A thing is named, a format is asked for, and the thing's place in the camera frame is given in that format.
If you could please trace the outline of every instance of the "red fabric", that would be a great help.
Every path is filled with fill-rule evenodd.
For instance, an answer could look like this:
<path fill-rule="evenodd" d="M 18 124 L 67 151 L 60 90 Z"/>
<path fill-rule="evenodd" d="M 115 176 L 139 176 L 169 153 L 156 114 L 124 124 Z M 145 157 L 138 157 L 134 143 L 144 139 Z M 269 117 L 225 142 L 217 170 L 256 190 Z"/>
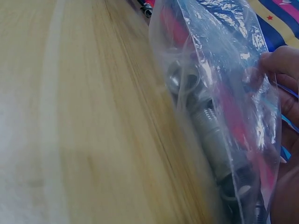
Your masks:
<path fill-rule="evenodd" d="M 152 7 L 154 7 L 155 0 L 146 0 L 146 3 L 149 3 Z"/>

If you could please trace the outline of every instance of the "wooden table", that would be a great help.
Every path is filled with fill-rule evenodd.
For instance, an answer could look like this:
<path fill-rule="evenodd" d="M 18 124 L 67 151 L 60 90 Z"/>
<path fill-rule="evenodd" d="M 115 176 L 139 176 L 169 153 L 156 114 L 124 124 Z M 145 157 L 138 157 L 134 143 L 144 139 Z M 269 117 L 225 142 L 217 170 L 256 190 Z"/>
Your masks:
<path fill-rule="evenodd" d="M 186 151 L 127 2 L 0 0 L 0 224 L 211 223 Z"/>

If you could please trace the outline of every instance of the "clear plastic bag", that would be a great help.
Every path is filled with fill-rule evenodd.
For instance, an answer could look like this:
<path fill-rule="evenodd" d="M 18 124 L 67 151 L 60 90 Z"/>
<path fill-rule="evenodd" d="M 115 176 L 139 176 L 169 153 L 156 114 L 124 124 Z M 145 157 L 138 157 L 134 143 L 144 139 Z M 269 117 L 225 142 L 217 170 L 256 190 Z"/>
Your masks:
<path fill-rule="evenodd" d="M 229 223 L 266 223 L 281 114 L 277 85 L 258 66 L 267 46 L 255 13 L 244 0 L 156 0 L 149 38 Z"/>

